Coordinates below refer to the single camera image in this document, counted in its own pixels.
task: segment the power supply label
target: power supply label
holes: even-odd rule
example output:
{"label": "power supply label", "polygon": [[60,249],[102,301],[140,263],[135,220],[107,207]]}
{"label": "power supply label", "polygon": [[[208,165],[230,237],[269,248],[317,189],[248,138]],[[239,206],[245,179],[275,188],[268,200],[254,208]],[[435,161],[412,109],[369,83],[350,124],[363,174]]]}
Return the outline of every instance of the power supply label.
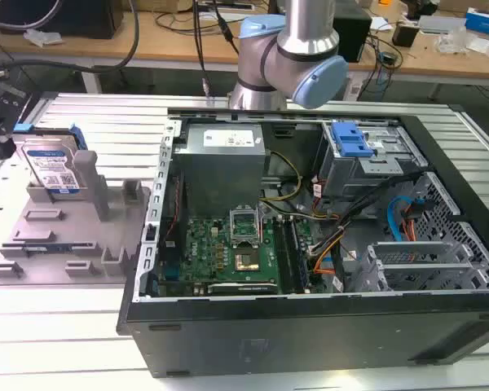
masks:
{"label": "power supply label", "polygon": [[205,147],[253,147],[252,130],[211,130],[203,136]]}

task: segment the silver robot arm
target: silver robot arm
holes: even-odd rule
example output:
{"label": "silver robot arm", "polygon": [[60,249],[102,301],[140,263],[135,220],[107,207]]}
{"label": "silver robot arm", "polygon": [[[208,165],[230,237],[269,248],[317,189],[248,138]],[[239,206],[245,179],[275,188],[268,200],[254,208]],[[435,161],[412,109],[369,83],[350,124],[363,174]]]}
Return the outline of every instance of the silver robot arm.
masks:
{"label": "silver robot arm", "polygon": [[347,62],[337,55],[335,0],[287,0],[286,16],[255,15],[240,31],[238,81],[230,107],[286,109],[286,98],[318,108],[342,87]]}

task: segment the chip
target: chip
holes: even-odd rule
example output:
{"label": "chip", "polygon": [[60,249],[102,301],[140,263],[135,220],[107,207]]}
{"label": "chip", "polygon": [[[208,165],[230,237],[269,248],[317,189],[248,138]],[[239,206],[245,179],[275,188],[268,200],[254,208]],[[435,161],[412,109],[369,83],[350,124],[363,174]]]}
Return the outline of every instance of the chip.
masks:
{"label": "chip", "polygon": [[236,250],[236,271],[259,271],[259,253],[256,248]]}

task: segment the blue box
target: blue box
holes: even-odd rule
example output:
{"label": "blue box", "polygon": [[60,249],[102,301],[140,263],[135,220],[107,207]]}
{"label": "blue box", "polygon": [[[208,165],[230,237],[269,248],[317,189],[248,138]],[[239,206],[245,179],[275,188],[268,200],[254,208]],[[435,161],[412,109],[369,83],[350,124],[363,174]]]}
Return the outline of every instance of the blue box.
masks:
{"label": "blue box", "polygon": [[366,144],[363,133],[354,122],[333,122],[332,137],[341,156],[371,157],[374,152]]}
{"label": "blue box", "polygon": [[479,31],[480,33],[489,34],[489,14],[477,12],[474,8],[467,10],[465,14],[467,21],[465,27],[468,30]]}

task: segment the motherboard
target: motherboard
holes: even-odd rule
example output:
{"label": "motherboard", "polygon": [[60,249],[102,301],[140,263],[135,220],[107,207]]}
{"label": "motherboard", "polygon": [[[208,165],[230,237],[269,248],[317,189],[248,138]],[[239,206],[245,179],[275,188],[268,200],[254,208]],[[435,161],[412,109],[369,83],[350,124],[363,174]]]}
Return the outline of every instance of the motherboard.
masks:
{"label": "motherboard", "polygon": [[300,293],[308,288],[310,223],[276,217],[259,221],[255,209],[235,212],[226,218],[189,219],[177,249],[182,253],[164,255],[157,264],[161,295],[227,295],[240,288]]}

